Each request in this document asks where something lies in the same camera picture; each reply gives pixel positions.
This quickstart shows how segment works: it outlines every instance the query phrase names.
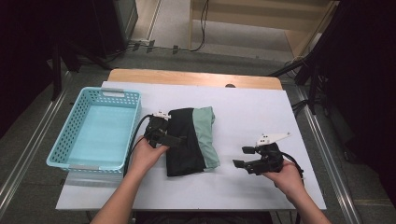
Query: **white table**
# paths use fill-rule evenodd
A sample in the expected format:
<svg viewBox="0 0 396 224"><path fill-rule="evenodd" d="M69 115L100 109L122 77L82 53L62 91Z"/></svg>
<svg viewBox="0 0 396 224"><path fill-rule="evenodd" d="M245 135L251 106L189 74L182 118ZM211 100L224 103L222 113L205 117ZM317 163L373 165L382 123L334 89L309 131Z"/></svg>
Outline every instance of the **white table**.
<svg viewBox="0 0 396 224"><path fill-rule="evenodd" d="M294 209L274 183L236 169L233 160L252 161L241 147L254 146L262 133L291 133L278 142L281 151L293 156L304 169L308 193L320 209L326 209L318 181L284 91L104 82L103 87L138 90L142 93L142 117L161 110L213 106L213 146L221 166L211 172L167 177L162 156L144 178L136 210L284 210ZM143 123L143 133L147 123ZM57 209L100 209L121 181L121 175L70 173Z"/></svg>

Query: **black cloth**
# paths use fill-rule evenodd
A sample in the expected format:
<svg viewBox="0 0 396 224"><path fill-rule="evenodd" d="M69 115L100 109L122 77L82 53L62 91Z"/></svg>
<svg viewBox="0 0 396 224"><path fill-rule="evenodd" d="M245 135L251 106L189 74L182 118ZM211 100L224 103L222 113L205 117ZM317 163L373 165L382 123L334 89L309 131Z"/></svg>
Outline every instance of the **black cloth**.
<svg viewBox="0 0 396 224"><path fill-rule="evenodd" d="M166 169L168 176L190 175L203 172L205 159L199 148L192 120L193 108L172 110L169 115L167 133L172 136L185 136L186 144L171 147L166 151Z"/></svg>
<svg viewBox="0 0 396 224"><path fill-rule="evenodd" d="M269 212L136 212L136 224L272 224Z"/></svg>

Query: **basket handle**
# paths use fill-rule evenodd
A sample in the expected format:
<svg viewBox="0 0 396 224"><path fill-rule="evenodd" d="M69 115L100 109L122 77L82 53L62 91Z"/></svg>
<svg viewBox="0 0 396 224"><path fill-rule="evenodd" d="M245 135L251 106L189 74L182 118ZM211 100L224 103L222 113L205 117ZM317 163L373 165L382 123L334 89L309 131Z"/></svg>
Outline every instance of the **basket handle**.
<svg viewBox="0 0 396 224"><path fill-rule="evenodd" d="M102 94L104 96L114 96L114 97L125 97L123 89L113 89L113 88L101 88Z"/></svg>

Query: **forearm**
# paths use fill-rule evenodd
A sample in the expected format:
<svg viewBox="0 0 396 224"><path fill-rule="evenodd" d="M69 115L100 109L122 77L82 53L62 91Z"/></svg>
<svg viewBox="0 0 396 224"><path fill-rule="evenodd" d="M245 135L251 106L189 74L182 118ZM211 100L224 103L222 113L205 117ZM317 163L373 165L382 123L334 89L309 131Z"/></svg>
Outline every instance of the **forearm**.
<svg viewBox="0 0 396 224"><path fill-rule="evenodd" d="M143 175L130 171L92 223L127 223Z"/></svg>
<svg viewBox="0 0 396 224"><path fill-rule="evenodd" d="M304 224L331 223L307 193L290 198Z"/></svg>

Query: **metal rail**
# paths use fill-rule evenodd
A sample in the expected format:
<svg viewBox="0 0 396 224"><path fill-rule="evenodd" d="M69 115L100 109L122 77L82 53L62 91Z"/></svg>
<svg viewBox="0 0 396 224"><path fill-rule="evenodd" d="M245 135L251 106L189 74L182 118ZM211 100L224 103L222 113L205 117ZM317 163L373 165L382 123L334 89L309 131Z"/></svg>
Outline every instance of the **metal rail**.
<svg viewBox="0 0 396 224"><path fill-rule="evenodd" d="M297 93L301 100L307 99L305 92L302 91L299 87L297 87ZM362 223L361 217L359 216L359 213L355 208L352 198L349 195L347 186L342 180L340 176L340 171L334 162L332 151L329 149L326 138L324 137L323 132L320 129L317 116L311 114L308 106L304 108L304 112L308 119L312 133L315 136L320 155L323 159L323 163L332 182L332 187L334 188L338 202L340 203L341 209L344 213L346 223Z"/></svg>
<svg viewBox="0 0 396 224"><path fill-rule="evenodd" d="M61 94L55 101L51 101L47 106L46 112L43 118L40 120L35 132L33 133L30 141L26 145L24 151L22 152L20 158L9 174L6 182L0 189L0 220L2 219L4 213L6 212L12 197L17 191L30 163L32 162L38 148L41 145L44 136L47 133L55 115L57 114L59 107L64 101L64 97L67 93L68 87L72 82L72 75L70 72L66 72L64 75L64 87Z"/></svg>

